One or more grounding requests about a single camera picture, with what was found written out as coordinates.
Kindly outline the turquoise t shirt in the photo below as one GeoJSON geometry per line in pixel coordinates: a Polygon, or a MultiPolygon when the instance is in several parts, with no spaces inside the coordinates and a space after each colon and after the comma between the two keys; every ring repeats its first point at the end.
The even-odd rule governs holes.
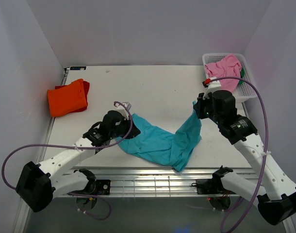
{"type": "Polygon", "coordinates": [[[195,110],[175,133],[154,126],[137,114],[133,114],[132,119],[141,133],[135,138],[122,140],[118,146],[127,154],[169,166],[177,172],[183,171],[201,141],[202,124],[195,110]]]}

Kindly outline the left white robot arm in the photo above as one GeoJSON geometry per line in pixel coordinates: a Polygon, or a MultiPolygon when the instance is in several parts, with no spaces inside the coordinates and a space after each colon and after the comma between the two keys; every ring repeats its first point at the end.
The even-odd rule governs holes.
{"type": "Polygon", "coordinates": [[[112,147],[111,141],[132,139],[140,134],[129,110],[110,110],[72,146],[38,164],[27,163],[16,185],[16,192],[34,212],[45,209],[54,198],[74,192],[93,195],[97,179],[82,168],[66,174],[80,162],[112,147]]]}

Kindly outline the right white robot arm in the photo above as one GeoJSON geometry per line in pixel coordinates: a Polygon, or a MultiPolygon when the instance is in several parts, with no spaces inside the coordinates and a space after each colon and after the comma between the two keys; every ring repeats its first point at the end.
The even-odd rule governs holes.
{"type": "Polygon", "coordinates": [[[200,93],[193,109],[199,119],[209,118],[219,132],[247,160],[254,172],[262,175],[253,205],[271,225],[277,225],[296,213],[296,184],[282,171],[264,144],[253,123],[237,113],[231,92],[218,90],[200,93]]]}

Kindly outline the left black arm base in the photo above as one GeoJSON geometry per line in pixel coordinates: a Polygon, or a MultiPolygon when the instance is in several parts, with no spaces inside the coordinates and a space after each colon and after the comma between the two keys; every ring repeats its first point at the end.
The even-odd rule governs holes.
{"type": "Polygon", "coordinates": [[[93,184],[89,184],[84,190],[76,190],[71,193],[84,195],[109,195],[111,188],[111,180],[95,180],[93,184]]]}

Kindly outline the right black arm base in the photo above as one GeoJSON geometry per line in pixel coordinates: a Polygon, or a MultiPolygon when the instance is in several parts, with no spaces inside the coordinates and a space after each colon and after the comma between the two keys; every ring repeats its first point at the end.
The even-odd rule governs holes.
{"type": "Polygon", "coordinates": [[[225,189],[221,181],[216,181],[213,178],[197,179],[191,186],[196,188],[197,194],[235,194],[235,192],[225,189]]]}

